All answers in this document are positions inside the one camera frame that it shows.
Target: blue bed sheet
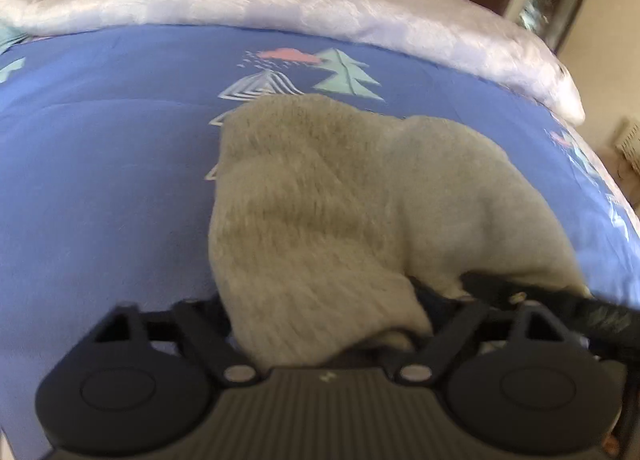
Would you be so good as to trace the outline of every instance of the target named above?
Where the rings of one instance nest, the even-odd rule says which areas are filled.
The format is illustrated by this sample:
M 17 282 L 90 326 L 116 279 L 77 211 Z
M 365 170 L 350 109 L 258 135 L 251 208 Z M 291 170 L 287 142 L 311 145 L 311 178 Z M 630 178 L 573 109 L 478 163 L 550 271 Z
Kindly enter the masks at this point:
M 15 45 L 0 75 L 0 425 L 18 460 L 47 451 L 38 382 L 112 305 L 212 293 L 220 125 L 263 93 L 471 126 L 546 198 L 592 292 L 640 307 L 625 210 L 545 107 L 490 82 L 371 46 L 216 26 Z

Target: blanket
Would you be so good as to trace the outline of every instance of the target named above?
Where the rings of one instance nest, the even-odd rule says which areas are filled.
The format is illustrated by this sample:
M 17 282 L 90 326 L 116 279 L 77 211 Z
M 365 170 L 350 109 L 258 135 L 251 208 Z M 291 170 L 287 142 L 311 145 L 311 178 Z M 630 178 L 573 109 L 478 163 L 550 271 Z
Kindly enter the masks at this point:
M 325 36 L 450 66 L 530 96 L 568 122 L 584 121 L 577 88 L 545 43 L 467 0 L 0 0 L 0 21 L 37 36 L 138 24 Z
M 209 255 L 236 340 L 265 369 L 429 334 L 408 276 L 450 298 L 469 270 L 587 293 L 553 212 L 495 143 L 313 94 L 226 118 Z

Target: cloud print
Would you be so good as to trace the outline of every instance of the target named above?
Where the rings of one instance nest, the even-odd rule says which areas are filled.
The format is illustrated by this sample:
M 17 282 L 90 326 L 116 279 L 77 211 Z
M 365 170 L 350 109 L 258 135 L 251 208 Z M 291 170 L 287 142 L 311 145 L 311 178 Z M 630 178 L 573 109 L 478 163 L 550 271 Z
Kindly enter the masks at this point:
M 318 62 L 322 62 L 322 59 L 315 55 L 305 54 L 295 48 L 278 48 L 271 52 L 259 52 L 256 55 L 260 59 L 282 59 L 283 61 L 309 62 L 310 64 L 318 64 Z

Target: gray sweater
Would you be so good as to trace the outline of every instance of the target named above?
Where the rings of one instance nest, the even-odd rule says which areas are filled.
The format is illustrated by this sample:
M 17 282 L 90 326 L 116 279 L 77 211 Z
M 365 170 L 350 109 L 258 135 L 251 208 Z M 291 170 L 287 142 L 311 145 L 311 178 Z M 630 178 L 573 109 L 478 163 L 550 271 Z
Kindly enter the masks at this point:
M 452 298 L 469 270 L 586 293 L 542 196 L 462 124 L 308 94 L 245 104 L 222 133 L 209 256 L 262 368 L 319 364 L 394 329 L 429 334 L 409 275 Z

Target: bed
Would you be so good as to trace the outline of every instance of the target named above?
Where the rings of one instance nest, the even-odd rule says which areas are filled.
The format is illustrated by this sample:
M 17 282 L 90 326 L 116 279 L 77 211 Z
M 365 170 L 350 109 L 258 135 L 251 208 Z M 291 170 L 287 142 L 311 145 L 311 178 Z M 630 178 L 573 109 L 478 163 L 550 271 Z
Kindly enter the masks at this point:
M 568 72 L 471 3 L 0 0 L 0 22 L 17 32 L 0 42 L 0 425 L 17 460 L 48 449 L 40 379 L 112 305 L 212 294 L 220 127 L 263 94 L 476 129 L 545 197 L 591 292 L 640 308 L 640 222 L 572 127 Z

